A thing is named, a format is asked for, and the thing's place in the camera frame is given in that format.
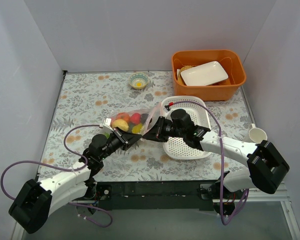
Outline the yellow starfruit toy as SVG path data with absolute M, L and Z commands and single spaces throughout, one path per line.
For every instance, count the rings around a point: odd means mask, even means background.
M 139 123 L 132 127 L 131 132 L 133 134 L 140 134 L 143 131 L 144 127 L 142 123 Z

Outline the yellow lemon toy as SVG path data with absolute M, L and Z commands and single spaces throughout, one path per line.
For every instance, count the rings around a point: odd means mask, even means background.
M 119 129 L 121 129 L 125 132 L 127 132 L 129 130 L 129 124 L 123 119 L 114 120 L 111 127 L 112 128 L 119 128 Z

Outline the clear zip top bag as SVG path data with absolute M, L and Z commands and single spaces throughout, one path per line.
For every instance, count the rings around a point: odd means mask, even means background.
M 117 128 L 131 134 L 144 135 L 150 131 L 160 117 L 164 116 L 161 103 L 152 108 L 114 113 L 105 119 L 110 128 Z

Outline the green avocado toy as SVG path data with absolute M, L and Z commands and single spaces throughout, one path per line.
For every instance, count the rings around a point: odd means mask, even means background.
M 142 124 L 144 124 L 144 123 L 147 121 L 148 117 L 149 117 L 149 114 L 148 114 L 148 113 L 143 113 L 143 114 L 141 114 L 140 122 L 141 122 Z

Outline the orange pumpkin toy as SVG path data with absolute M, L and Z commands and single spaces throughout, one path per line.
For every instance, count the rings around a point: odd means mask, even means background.
M 121 120 L 124 120 L 127 123 L 129 123 L 130 122 L 130 115 L 126 112 L 120 112 L 120 113 L 117 114 L 115 119 L 116 120 L 121 119 Z

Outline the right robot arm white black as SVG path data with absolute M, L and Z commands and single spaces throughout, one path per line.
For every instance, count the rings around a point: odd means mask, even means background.
M 190 120 L 169 120 L 160 117 L 143 138 L 160 143 L 165 143 L 170 138 L 181 138 L 192 149 L 219 154 L 222 158 L 229 158 L 244 165 L 243 170 L 221 173 L 216 192 L 222 199 L 229 198 L 238 190 L 253 188 L 274 194 L 290 170 L 271 142 L 243 142 L 218 136 L 216 132 Z

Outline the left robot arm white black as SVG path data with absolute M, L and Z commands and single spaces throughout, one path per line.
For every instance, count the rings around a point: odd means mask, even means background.
M 69 202 L 95 198 L 97 183 L 94 177 L 103 168 L 103 160 L 118 149 L 129 149 L 141 138 L 141 134 L 119 128 L 115 128 L 109 137 L 95 135 L 72 168 L 39 182 L 28 180 L 9 208 L 9 215 L 29 234 L 35 233 L 49 215 Z

